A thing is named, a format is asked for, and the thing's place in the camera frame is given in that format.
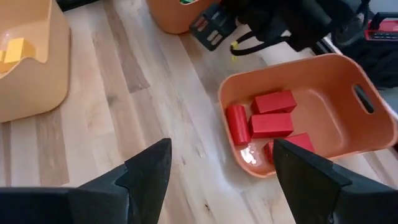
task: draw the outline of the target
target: red rectangular block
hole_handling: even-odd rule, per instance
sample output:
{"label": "red rectangular block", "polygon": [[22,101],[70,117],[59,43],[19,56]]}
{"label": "red rectangular block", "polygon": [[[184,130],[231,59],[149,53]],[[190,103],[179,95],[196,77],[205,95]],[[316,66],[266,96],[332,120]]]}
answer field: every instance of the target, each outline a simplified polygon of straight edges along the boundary
{"label": "red rectangular block", "polygon": [[251,109],[254,114],[289,113],[296,107],[290,90],[254,97]]}
{"label": "red rectangular block", "polygon": [[252,138],[281,138],[293,132],[290,114],[255,114],[250,117],[249,130]]}
{"label": "red rectangular block", "polygon": [[[285,138],[285,140],[295,145],[298,145],[310,152],[315,152],[315,149],[311,143],[310,136],[307,133],[287,137]],[[274,141],[270,141],[264,146],[264,154],[266,155],[268,162],[271,164],[274,163],[273,153],[274,153]]]}

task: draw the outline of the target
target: orange basket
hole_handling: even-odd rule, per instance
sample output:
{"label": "orange basket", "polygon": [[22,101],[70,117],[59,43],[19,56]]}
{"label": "orange basket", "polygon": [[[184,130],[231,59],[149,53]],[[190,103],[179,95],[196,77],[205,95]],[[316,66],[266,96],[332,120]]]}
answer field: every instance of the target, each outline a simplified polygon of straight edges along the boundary
{"label": "orange basket", "polygon": [[0,16],[0,50],[13,52],[15,39],[31,44],[29,56],[0,73],[0,123],[54,109],[68,92],[67,19],[55,0],[0,1]]}
{"label": "orange basket", "polygon": [[335,159],[384,149],[397,140],[396,122],[379,93],[362,68],[345,56],[327,54],[240,73],[221,84],[218,99],[236,162],[253,176],[275,174],[263,151],[270,139],[252,139],[248,146],[235,146],[225,109],[239,103],[249,118],[255,96],[282,90],[291,90],[297,102],[291,113],[291,135],[308,133],[318,155]]}
{"label": "orange basket", "polygon": [[146,0],[156,24],[169,34],[188,32],[189,24],[212,3],[219,0],[195,0],[188,4],[180,0]]}

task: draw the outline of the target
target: light wood plank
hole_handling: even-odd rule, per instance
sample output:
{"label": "light wood plank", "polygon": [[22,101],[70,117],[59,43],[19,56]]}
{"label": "light wood plank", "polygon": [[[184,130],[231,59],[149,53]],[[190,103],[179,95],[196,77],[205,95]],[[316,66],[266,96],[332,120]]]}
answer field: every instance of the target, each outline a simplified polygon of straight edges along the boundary
{"label": "light wood plank", "polygon": [[153,105],[159,115],[159,123],[164,134],[172,138],[173,165],[159,223],[195,223],[192,213],[196,211],[191,211],[187,207],[187,198],[185,194],[182,194],[186,189],[182,187],[181,181],[183,179],[179,165],[186,163],[184,157],[190,159],[203,157],[203,148],[201,146],[192,147],[192,142],[197,144],[200,144],[200,142],[196,137],[196,131],[186,112],[185,105],[181,104],[174,86],[168,79],[170,70],[164,55],[160,54],[159,51],[149,51],[150,48],[159,49],[159,44],[151,37],[152,31],[147,30],[145,21],[138,17],[128,27],[134,28],[134,33],[142,37],[137,39],[136,44],[133,45],[136,47],[134,51],[137,52],[141,49],[147,52],[147,54],[140,54],[143,57],[139,57],[137,60],[139,63],[150,65],[145,70],[147,74],[150,74],[151,87],[148,92],[152,96]]}
{"label": "light wood plank", "polygon": [[241,196],[254,217],[254,223],[294,223],[276,177],[256,184]]}
{"label": "light wood plank", "polygon": [[11,126],[0,124],[0,186],[11,186]]}
{"label": "light wood plank", "polygon": [[98,176],[91,139],[113,131],[101,98],[105,98],[99,69],[94,58],[85,7],[68,11],[72,29],[70,91],[61,105],[63,138],[70,182],[64,186],[79,186]]}
{"label": "light wood plank", "polygon": [[124,160],[118,151],[118,140],[115,133],[108,133],[93,139],[91,146],[98,175],[123,164]]}
{"label": "light wood plank", "polygon": [[69,183],[60,108],[36,117],[40,184],[58,187]]}
{"label": "light wood plank", "polygon": [[104,90],[118,138],[118,149],[127,160],[144,149],[142,133],[132,109],[126,79],[120,65],[114,38],[106,20],[103,3],[87,6],[96,57]]}
{"label": "light wood plank", "polygon": [[195,71],[211,100],[216,103],[218,88],[228,76],[264,68],[265,61],[256,54],[237,57],[232,60],[229,46],[232,41],[243,35],[246,29],[240,29],[227,37],[214,52],[209,52],[191,34],[180,35]]}
{"label": "light wood plank", "polygon": [[150,88],[131,94],[132,105],[137,113],[137,120],[146,147],[151,146],[160,139],[167,138],[154,106],[152,91],[156,90]]}
{"label": "light wood plank", "polygon": [[381,182],[398,189],[398,153],[395,149],[383,149],[364,154],[364,158],[375,171]]}
{"label": "light wood plank", "polygon": [[35,118],[11,121],[11,185],[40,186]]}
{"label": "light wood plank", "polygon": [[377,176],[372,167],[369,166],[363,154],[355,154],[352,156],[343,157],[335,161],[335,163],[361,175],[364,175],[365,177],[369,177],[372,180],[382,182],[382,180],[379,176]]}
{"label": "light wood plank", "polygon": [[113,33],[127,88],[130,93],[134,93],[135,91],[148,88],[149,83],[131,50],[126,30],[114,6],[117,2],[118,1],[105,0],[104,10],[108,18],[109,27]]}

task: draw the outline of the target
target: red cylinder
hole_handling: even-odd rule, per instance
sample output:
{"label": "red cylinder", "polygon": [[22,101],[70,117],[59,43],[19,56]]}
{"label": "red cylinder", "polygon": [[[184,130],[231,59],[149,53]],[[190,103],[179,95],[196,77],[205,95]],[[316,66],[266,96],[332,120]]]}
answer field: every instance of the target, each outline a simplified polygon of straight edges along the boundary
{"label": "red cylinder", "polygon": [[235,146],[247,145],[250,142],[249,125],[242,105],[230,105],[226,109],[226,119]]}

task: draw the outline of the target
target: black cable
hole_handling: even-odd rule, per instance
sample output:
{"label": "black cable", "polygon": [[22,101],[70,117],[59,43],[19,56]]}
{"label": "black cable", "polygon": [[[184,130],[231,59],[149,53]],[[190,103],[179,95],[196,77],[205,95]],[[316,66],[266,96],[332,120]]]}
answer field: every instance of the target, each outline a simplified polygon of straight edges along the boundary
{"label": "black cable", "polygon": [[[245,40],[248,40],[248,39],[250,39],[251,37],[254,37],[253,31],[250,31],[250,32],[244,34],[243,36],[241,36],[240,38],[238,38],[238,39],[236,40],[236,42],[237,42],[238,44],[240,44],[241,42],[243,42],[243,41],[245,41]],[[252,54],[252,53],[254,53],[254,52],[257,52],[257,51],[262,50],[262,49],[264,49],[264,48],[270,47],[270,46],[272,46],[272,45],[275,45],[275,44],[279,44],[279,43],[281,43],[281,42],[288,41],[288,39],[289,39],[288,36],[277,37],[277,38],[275,38],[275,39],[273,39],[273,40],[271,40],[271,41],[263,42],[263,43],[261,43],[261,44],[259,44],[259,45],[256,45],[256,46],[254,46],[254,47],[250,47],[250,48],[247,48],[247,49],[235,49],[235,46],[234,46],[235,43],[233,43],[233,44],[231,44],[231,46],[229,47],[229,50],[231,51],[231,54],[233,54],[234,56],[243,56],[243,55]]]}

